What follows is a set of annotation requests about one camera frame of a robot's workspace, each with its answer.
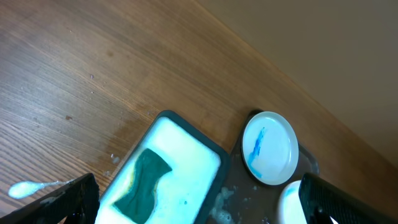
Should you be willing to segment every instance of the round palette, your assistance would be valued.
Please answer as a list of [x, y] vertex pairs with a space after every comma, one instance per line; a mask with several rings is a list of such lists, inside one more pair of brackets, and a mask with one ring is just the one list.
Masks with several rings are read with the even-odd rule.
[[253, 176], [265, 184], [279, 185], [296, 169], [299, 144], [284, 117], [265, 111], [248, 122], [243, 133], [242, 154]]

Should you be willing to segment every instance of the dark gray tray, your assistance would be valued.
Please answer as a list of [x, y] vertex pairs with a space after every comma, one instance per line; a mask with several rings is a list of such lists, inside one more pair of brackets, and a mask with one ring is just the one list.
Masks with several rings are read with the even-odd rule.
[[[284, 184], [277, 186], [265, 185], [258, 181], [247, 170], [241, 156], [242, 135], [249, 120], [262, 110], [253, 110], [245, 120], [231, 152], [231, 168], [223, 184], [234, 194], [224, 201], [223, 209], [231, 214], [235, 223], [277, 223], [277, 204], [284, 187], [296, 180], [301, 180], [306, 172], [319, 175], [318, 161], [300, 143], [298, 149], [297, 168], [293, 176]], [[209, 217], [207, 223], [216, 223]]]

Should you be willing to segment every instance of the tray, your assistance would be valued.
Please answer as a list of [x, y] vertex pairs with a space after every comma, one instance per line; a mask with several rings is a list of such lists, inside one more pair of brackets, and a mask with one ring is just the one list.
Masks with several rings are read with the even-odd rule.
[[118, 178], [120, 178], [120, 176], [123, 176], [123, 170], [125, 167], [128, 166], [129, 161], [134, 157], [134, 153], [141, 147], [141, 144], [144, 142], [146, 137], [150, 134], [152, 128], [155, 126], [157, 121], [162, 118], [168, 118], [173, 123], [180, 126], [189, 135], [191, 135], [193, 138], [195, 138], [196, 140], [201, 142], [208, 149], [214, 151], [220, 157], [220, 167], [218, 168], [218, 171], [217, 171], [215, 178], [209, 188], [209, 191], [207, 192], [207, 194], [204, 198], [204, 201], [203, 201], [200, 209], [198, 210], [198, 213], [197, 213], [197, 216], [196, 216], [195, 222], [194, 222], [194, 223], [204, 223], [207, 219], [207, 216], [208, 216], [210, 210], [213, 207], [213, 202], [214, 202], [218, 192], [220, 191], [220, 188], [222, 187], [225, 177], [228, 173], [229, 166], [230, 166], [230, 159], [229, 159], [228, 153], [226, 151], [224, 151], [223, 148], [221, 148], [219, 145], [217, 145], [212, 140], [207, 138], [204, 134], [202, 134], [199, 130], [197, 130], [190, 123], [188, 123], [188, 121], [185, 121], [177, 113], [170, 111], [170, 110], [162, 111], [157, 115], [154, 122], [148, 128], [148, 130], [146, 131], [144, 136], [141, 138], [139, 143], [136, 145], [133, 153], [131, 153], [131, 155], [126, 160], [126, 162], [124, 163], [124, 165], [122, 166], [122, 168], [120, 169], [120, 171], [118, 172], [116, 177], [112, 180], [112, 182], [109, 184], [108, 188], [102, 194], [102, 196], [100, 198], [101, 199], [100, 202], [103, 203], [103, 199], [107, 197], [107, 194], [111, 194], [110, 192], [112, 192], [113, 185], [118, 182]]
[[[231, 223], [277, 223], [277, 204], [284, 187], [291, 182], [301, 180], [306, 172], [319, 175], [318, 161], [300, 143], [297, 168], [287, 182], [270, 186], [251, 175], [241, 155], [242, 136], [247, 123], [260, 112], [262, 110], [253, 110], [249, 113], [230, 155], [231, 168], [223, 188], [228, 188], [233, 194], [224, 201], [223, 210], [231, 215]], [[216, 221], [209, 216], [207, 223], [216, 223]]]

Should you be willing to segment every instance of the beige wall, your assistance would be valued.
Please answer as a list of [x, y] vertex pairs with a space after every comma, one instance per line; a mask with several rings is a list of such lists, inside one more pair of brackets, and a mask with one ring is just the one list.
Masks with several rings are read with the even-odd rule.
[[198, 1], [398, 167], [398, 1]]

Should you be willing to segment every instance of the white paint drip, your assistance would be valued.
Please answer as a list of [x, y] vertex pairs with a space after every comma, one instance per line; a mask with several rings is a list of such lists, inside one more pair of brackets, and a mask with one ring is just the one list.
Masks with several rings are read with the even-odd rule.
[[38, 183], [33, 181], [22, 181], [18, 182], [10, 187], [8, 190], [8, 196], [14, 199], [22, 199], [32, 194], [36, 193], [38, 190], [42, 190], [48, 186], [55, 186], [55, 185], [63, 185], [71, 182], [73, 180], [69, 180], [66, 182], [55, 181], [55, 182], [47, 182], [47, 183]]

